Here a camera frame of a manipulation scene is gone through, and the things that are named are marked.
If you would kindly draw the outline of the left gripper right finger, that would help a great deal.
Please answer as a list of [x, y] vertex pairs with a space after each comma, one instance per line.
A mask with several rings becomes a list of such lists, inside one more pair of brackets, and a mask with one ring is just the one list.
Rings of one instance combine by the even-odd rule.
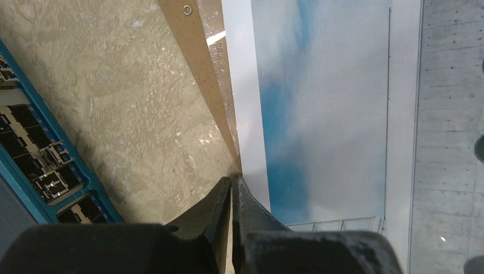
[[231, 177], [236, 273], [402, 273], [386, 238], [370, 231], [296, 232]]

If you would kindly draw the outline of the building and sky photo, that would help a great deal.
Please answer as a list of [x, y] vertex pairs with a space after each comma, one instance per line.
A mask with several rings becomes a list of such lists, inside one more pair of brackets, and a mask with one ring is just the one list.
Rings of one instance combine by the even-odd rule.
[[299, 231], [381, 220], [406, 273], [482, 273], [483, 2], [222, 9], [255, 198]]

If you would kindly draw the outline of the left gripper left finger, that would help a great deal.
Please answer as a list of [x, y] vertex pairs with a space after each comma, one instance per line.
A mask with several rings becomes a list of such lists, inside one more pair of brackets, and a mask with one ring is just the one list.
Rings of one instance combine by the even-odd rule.
[[221, 178], [191, 208], [161, 224], [51, 224], [24, 231], [2, 273], [224, 273], [230, 186]]

